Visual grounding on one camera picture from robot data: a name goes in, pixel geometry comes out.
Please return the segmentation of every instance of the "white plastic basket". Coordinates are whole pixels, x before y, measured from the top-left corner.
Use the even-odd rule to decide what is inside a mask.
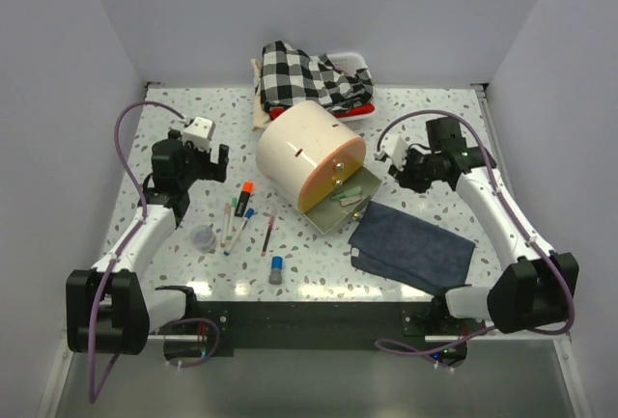
[[[365,62],[365,58],[363,58],[358,53],[326,53],[326,55],[328,56],[328,59],[330,59],[330,62],[335,66],[335,68],[343,72],[345,75],[354,75],[357,70],[367,69],[367,63]],[[378,109],[376,108],[373,112],[369,114],[342,117],[340,120],[344,122],[359,121],[361,119],[373,117],[377,111]]]

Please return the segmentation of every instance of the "dark blue towel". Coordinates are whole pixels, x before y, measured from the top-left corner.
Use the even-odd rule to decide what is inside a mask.
[[[444,295],[465,283],[475,244],[420,218],[369,203],[349,243],[351,264],[425,293]]]

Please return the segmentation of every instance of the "speckled tabletop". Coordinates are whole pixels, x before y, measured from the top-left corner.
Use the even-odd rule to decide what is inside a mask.
[[[351,266],[348,239],[355,223],[322,236],[276,193],[255,164],[255,147],[262,132],[251,131],[252,95],[250,88],[149,89],[148,100],[169,104],[188,116],[214,120],[213,152],[216,153],[220,143],[227,144],[230,164],[225,183],[198,181],[191,187],[191,205],[183,223],[162,243],[141,280],[142,290],[152,291],[161,285],[187,285],[193,287],[201,300],[430,300],[429,295],[415,288]],[[499,262],[487,235],[466,203],[445,183],[435,183],[423,195],[401,189],[387,176],[388,164],[376,162],[372,156],[379,133],[388,123],[419,108],[440,108],[464,116],[489,147],[475,92],[377,87],[374,104],[377,107],[375,117],[349,123],[367,141],[366,167],[383,179],[374,201],[473,240],[476,250],[466,282],[492,286],[500,274]],[[167,111],[154,107],[147,107],[142,113],[129,156],[129,164],[140,181],[150,173],[151,145],[167,136],[173,118]],[[427,120],[428,117],[419,117],[406,121],[393,132],[402,132],[409,142],[425,143]],[[207,225],[219,233],[224,204],[232,197],[238,197],[244,181],[253,181],[256,185],[250,207],[258,213],[249,221],[229,257],[224,256],[220,248],[214,253],[201,254],[189,242],[190,231],[198,225]],[[105,250],[130,222],[136,202],[137,193],[125,176]],[[277,206],[278,217],[267,256],[261,257],[270,205]],[[281,286],[268,283],[270,258],[275,255],[284,258],[284,283]]]

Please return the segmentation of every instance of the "gray floor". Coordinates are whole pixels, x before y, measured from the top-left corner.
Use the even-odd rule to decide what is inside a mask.
[[[86,355],[78,354],[57,416],[574,416],[552,341],[481,340],[469,347],[454,375],[377,351],[300,350],[237,351],[178,373],[152,344],[118,361],[94,406],[87,401]]]

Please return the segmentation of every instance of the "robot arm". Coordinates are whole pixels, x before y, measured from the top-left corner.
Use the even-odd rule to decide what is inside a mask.
[[[570,253],[558,254],[537,233],[505,188],[490,157],[497,187],[511,214],[505,210],[496,197],[479,147],[467,146],[458,121],[448,117],[428,121],[427,132],[430,153],[421,153],[401,137],[390,136],[376,157],[391,159],[388,173],[403,188],[422,193],[433,181],[448,182],[475,213],[503,270],[492,288],[464,286],[448,291],[445,297],[450,315],[491,320],[504,333],[565,320],[568,310],[564,294],[530,241],[555,263],[571,294],[578,274],[576,259]],[[513,216],[522,229],[515,225]]]
[[[190,186],[197,180],[226,180],[229,149],[220,145],[217,162],[211,162],[213,131],[212,121],[196,117],[179,129],[170,129],[167,139],[153,145],[153,172],[144,184],[148,214],[144,217],[144,205],[139,204],[126,231],[105,256],[88,270],[75,270],[67,280],[71,350],[88,350],[95,293],[112,259],[117,262],[98,305],[97,353],[137,354],[150,332],[188,315],[187,308],[195,299],[191,289],[162,287],[142,293],[139,282],[159,246],[183,220]],[[148,185],[151,177],[153,186]],[[126,239],[123,249],[121,243]]]

